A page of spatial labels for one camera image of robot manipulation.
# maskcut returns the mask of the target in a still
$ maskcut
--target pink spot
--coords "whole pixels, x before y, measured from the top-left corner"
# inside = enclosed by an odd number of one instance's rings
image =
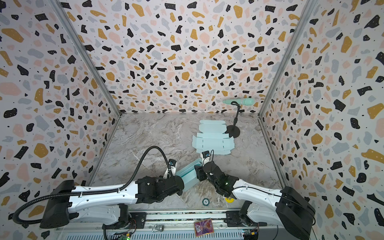
[[[114,41],[115,43],[117,43],[117,44],[120,44],[120,43],[121,43],[121,42],[120,42],[120,36],[119,36],[118,34],[114,33],[114,32],[110,32],[110,33],[108,34],[108,37],[109,37],[112,41]]]
[[[0,93],[17,96],[21,93],[21,90],[15,83],[0,83]]]
[[[16,176],[19,179],[24,180],[24,182],[29,180],[29,174],[28,174],[28,166],[26,163],[23,163],[20,165],[19,169],[17,170]]]
[[[23,125],[21,124],[15,124],[13,127],[12,132],[18,136],[18,137],[24,137],[24,130],[23,130]]]

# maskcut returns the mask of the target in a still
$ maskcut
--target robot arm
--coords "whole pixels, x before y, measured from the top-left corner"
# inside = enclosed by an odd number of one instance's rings
[[[315,210],[293,188],[268,189],[247,183],[226,175],[213,161],[195,169],[197,178],[211,182],[218,194],[245,200],[239,211],[243,225],[251,226],[263,219],[268,223],[284,226],[289,233],[301,240],[310,238]],[[259,211],[260,206],[267,210]]]

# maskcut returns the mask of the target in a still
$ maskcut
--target black cable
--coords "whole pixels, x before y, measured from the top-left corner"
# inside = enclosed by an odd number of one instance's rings
[[[131,182],[133,181],[133,179],[135,178],[137,172],[139,171],[139,168],[140,168],[140,165],[141,163],[143,162],[145,156],[147,155],[147,153],[153,149],[153,148],[156,148],[157,150],[160,151],[160,153],[163,155],[163,158],[166,162],[166,165],[167,165],[167,168],[168,168],[168,172],[170,173],[171,176],[172,175],[172,172],[170,170],[170,166],[169,166],[169,163],[167,161],[167,157],[165,155],[165,153],[163,152],[163,150],[161,148],[159,148],[158,146],[151,146],[149,147],[147,150],[145,150],[144,154],[141,156],[140,158],[140,161],[139,163],[137,164],[136,168],[135,168],[135,171],[133,172],[130,180],[124,184],[122,187],[120,188],[114,188],[114,189],[106,189],[106,190],[98,190],[98,191],[89,191],[89,192],[64,192],[64,193],[58,193],[58,194],[51,194],[51,195],[46,195],[46,196],[42,196],[42,197],[39,197],[39,198],[36,198],[36,199],[33,199],[29,202],[27,202],[26,204],[22,205],[21,207],[19,207],[12,215],[12,220],[17,223],[17,224],[21,224],[21,225],[25,225],[25,224],[28,224],[28,225],[31,225],[31,224],[37,224],[37,223],[41,223],[41,221],[43,219],[36,219],[36,220],[23,220],[23,219],[20,219],[19,218],[19,215],[20,213],[25,210],[27,207],[29,206],[32,206],[33,204],[36,204],[38,202],[41,202],[41,201],[44,201],[44,200],[48,200],[48,199],[51,199],[51,198],[54,198],[54,197],[67,197],[67,196],[80,196],[81,194],[83,194],[83,196],[86,196],[86,195],[98,195],[98,194],[108,194],[108,193],[113,193],[113,192],[119,192],[119,191],[122,191],[124,190],[129,184],[131,184]]]
[[[275,195],[275,194],[272,194],[272,193],[269,193],[269,192],[266,192],[266,191],[257,189],[257,188],[255,188],[255,187],[249,187],[249,186],[248,186],[248,187],[247,187],[247,186],[236,187],[236,188],[234,188],[233,190],[238,189],[238,188],[244,188],[244,187],[245,187],[245,188],[256,189],[256,190],[259,190],[259,191],[264,192],[264,193],[266,193],[266,194],[273,195],[273,196],[276,196],[276,197],[281,197],[281,198],[283,198],[283,199],[285,199],[285,200],[288,200],[288,201],[290,201],[290,202],[293,202],[293,203],[296,204],[297,206],[300,206],[302,209],[306,210],[306,211],[313,217],[314,223],[312,224],[312,226],[316,224],[316,219],[314,218],[314,215],[312,215],[312,213],[311,213],[308,209],[304,208],[303,206],[301,206],[301,205],[298,204],[297,202],[292,201],[291,199],[288,199],[288,198],[283,197],[283,196]]]

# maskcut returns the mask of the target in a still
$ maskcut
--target colorful card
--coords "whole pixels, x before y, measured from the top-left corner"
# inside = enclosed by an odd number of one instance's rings
[[[210,218],[194,222],[193,225],[195,227],[196,237],[214,232],[214,226],[212,224],[212,219]]]

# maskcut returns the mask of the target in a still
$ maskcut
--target green microphone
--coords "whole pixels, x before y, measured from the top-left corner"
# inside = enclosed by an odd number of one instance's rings
[[[239,99],[226,99],[223,100],[225,104],[231,104],[232,102],[237,102],[239,105],[251,106],[255,104],[253,98],[239,98]]]

